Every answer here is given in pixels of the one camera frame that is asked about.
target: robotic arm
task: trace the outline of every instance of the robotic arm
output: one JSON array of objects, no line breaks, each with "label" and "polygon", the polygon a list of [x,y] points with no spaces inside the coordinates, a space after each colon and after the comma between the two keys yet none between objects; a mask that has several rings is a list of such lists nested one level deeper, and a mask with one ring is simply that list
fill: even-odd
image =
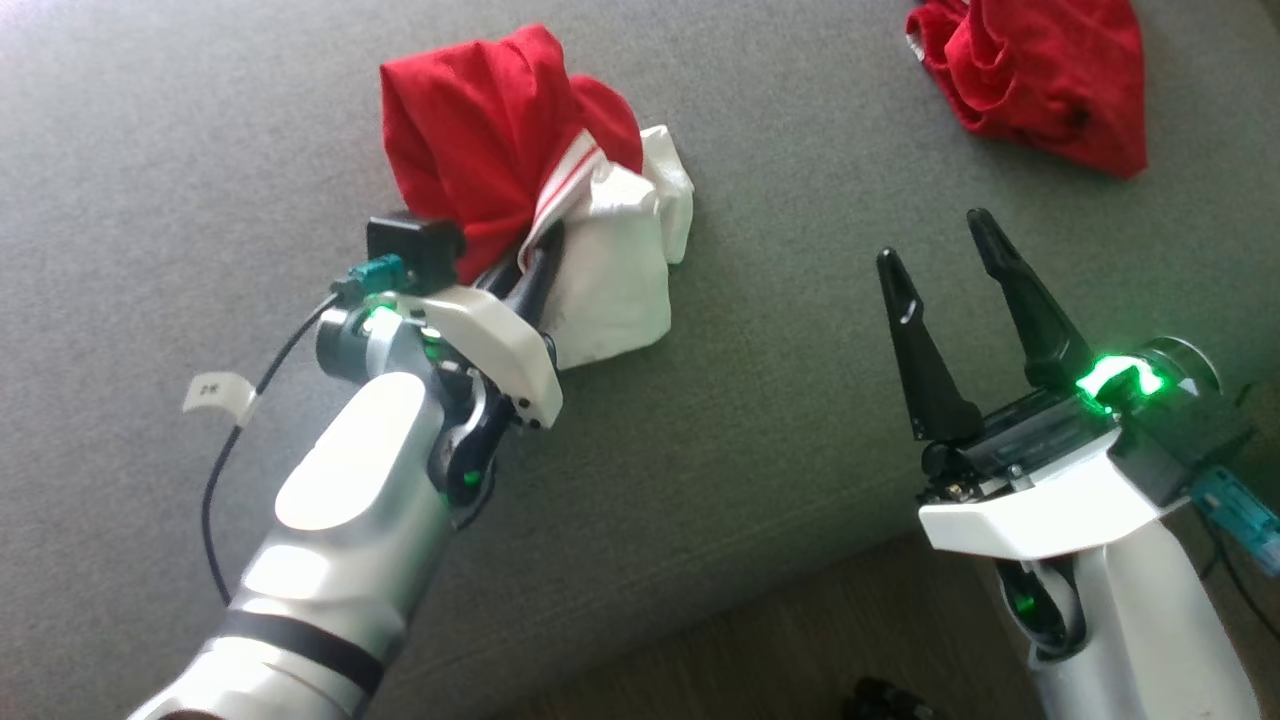
[{"label": "robotic arm", "polygon": [[902,261],[881,252],[911,429],[929,441],[929,542],[995,559],[1051,720],[1257,720],[1204,588],[1160,523],[1252,428],[1183,341],[1097,357],[991,214],[968,220],[1034,389],[983,416],[947,372]]},{"label": "robotic arm", "polygon": [[502,436],[559,414],[554,346],[534,325],[562,251],[553,229],[524,275],[512,261],[476,287],[321,316],[320,366],[362,387],[280,488],[221,626],[131,720],[364,715],[451,537],[492,492]]}]

